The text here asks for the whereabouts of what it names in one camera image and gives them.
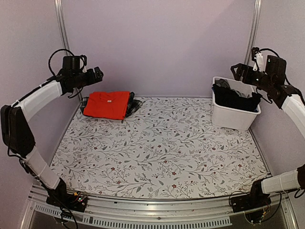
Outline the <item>red orange garment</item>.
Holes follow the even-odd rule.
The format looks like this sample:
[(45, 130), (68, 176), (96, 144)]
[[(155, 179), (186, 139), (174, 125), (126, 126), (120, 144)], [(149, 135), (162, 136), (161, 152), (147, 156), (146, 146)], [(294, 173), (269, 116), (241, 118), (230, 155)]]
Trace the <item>red orange garment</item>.
[(123, 120), (125, 118), (130, 92), (93, 92), (83, 114), (96, 118)]

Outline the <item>black white plaid skirt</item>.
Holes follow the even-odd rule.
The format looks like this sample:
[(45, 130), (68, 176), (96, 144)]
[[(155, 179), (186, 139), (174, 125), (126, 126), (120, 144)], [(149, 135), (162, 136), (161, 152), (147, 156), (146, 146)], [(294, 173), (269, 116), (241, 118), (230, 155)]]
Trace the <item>black white plaid skirt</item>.
[[(134, 96), (135, 96), (135, 93), (134, 92), (130, 92), (130, 97), (129, 97), (129, 101), (128, 101), (128, 105), (127, 105), (127, 110), (126, 110), (125, 118), (127, 118), (127, 117), (131, 116), (132, 114), (134, 114), (143, 104), (142, 101), (135, 99)], [(88, 99), (89, 99), (89, 96), (88, 97), (84, 97), (82, 102), (81, 102), (80, 110), (81, 110), (82, 114), (83, 114), (84, 108), (87, 105)]]

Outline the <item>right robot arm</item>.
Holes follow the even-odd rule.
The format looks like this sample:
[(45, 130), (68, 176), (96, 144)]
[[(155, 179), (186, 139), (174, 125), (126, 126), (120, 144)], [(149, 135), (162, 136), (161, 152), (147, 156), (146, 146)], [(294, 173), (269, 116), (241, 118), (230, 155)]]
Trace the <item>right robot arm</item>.
[(287, 62), (273, 54), (250, 65), (230, 67), (232, 77), (266, 97), (261, 117), (252, 126), (272, 176), (254, 182), (246, 198), (250, 208), (264, 202), (265, 194), (305, 188), (305, 96), (286, 81)]

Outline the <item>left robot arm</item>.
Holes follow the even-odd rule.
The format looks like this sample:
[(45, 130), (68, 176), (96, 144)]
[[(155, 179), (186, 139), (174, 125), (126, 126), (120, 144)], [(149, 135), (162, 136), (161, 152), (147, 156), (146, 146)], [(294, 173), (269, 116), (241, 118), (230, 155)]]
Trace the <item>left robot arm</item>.
[(50, 77), (15, 103), (4, 105), (0, 110), (2, 139), (8, 147), (8, 155), (17, 157), (46, 189), (55, 190), (52, 199), (60, 207), (67, 207), (71, 197), (62, 189), (57, 189), (61, 180), (38, 152), (29, 121), (53, 100), (72, 93), (74, 89), (101, 82), (103, 72), (99, 67), (86, 69), (86, 65), (84, 55), (65, 56), (58, 75)]

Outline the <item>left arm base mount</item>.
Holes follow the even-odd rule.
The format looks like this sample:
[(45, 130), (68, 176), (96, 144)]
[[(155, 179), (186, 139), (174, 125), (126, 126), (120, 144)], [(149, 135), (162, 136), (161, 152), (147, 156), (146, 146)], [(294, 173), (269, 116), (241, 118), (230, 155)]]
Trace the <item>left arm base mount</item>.
[(85, 212), (88, 196), (80, 191), (74, 193), (67, 192), (66, 183), (61, 178), (55, 189), (44, 188), (48, 192), (46, 203), (72, 211)]

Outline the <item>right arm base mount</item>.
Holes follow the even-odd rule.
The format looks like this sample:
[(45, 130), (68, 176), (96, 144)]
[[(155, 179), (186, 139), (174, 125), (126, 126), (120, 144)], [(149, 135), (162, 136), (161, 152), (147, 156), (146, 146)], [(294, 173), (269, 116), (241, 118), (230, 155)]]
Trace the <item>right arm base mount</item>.
[(270, 195), (263, 193), (261, 183), (262, 179), (255, 181), (252, 184), (250, 193), (248, 194), (229, 197), (229, 205), (233, 209), (234, 213), (260, 208), (271, 204)]

